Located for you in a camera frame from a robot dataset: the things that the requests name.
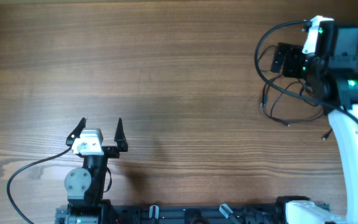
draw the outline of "green indicator light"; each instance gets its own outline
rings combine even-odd
[[[357,84],[357,81],[355,80],[348,80],[347,84],[349,84],[349,86],[355,86]]]

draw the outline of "wooden table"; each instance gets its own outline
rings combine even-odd
[[[316,14],[358,23],[358,2],[0,6],[0,223],[24,222],[7,199],[7,179],[65,150],[83,116],[102,129],[105,145],[118,118],[124,121],[129,152],[109,161],[113,182],[104,194],[115,205],[239,205],[305,195],[346,214],[335,138],[320,140],[327,119],[285,127],[259,108],[263,82],[253,54],[260,37]],[[302,44],[300,29],[280,30],[267,45]],[[269,66],[266,57],[261,66]],[[275,109],[282,118],[315,112],[287,96]],[[53,222],[67,204],[64,178],[81,165],[69,153],[24,171],[12,183],[15,201],[35,223]]]

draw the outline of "wood grain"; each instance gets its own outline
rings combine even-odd
[[[63,151],[83,116],[103,130],[105,145],[123,118],[130,148],[109,161],[113,182],[104,194],[115,205],[305,195],[344,215],[335,138],[320,140],[327,120],[288,128],[262,116],[263,83],[252,59],[266,30],[316,14],[358,23],[358,2],[0,6],[0,223],[24,222],[6,196],[10,175]],[[291,27],[266,44],[304,39],[300,27]],[[284,96],[275,115],[317,111]],[[24,171],[12,183],[18,206],[36,223],[53,222],[54,210],[67,204],[64,178],[78,166],[81,159],[67,154]]]

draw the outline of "green light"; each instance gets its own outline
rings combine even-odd
[[[347,84],[349,84],[349,86],[355,86],[357,84],[357,81],[355,80],[348,80]]]

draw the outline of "wooden tabletop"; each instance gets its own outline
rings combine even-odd
[[[257,42],[276,24],[317,14],[358,23],[358,1],[0,6],[0,223],[24,222],[7,199],[8,178],[64,151],[83,116],[102,129],[104,145],[123,119],[129,152],[109,161],[113,182],[104,194],[114,205],[305,195],[345,215],[336,140],[320,140],[327,119],[286,127],[259,107]],[[277,31],[266,46],[303,44],[301,28]],[[272,52],[261,67],[271,59]],[[304,118],[318,110],[284,96],[274,113]],[[23,171],[11,186],[14,200],[33,222],[53,222],[67,204],[65,176],[81,165],[69,153]]]

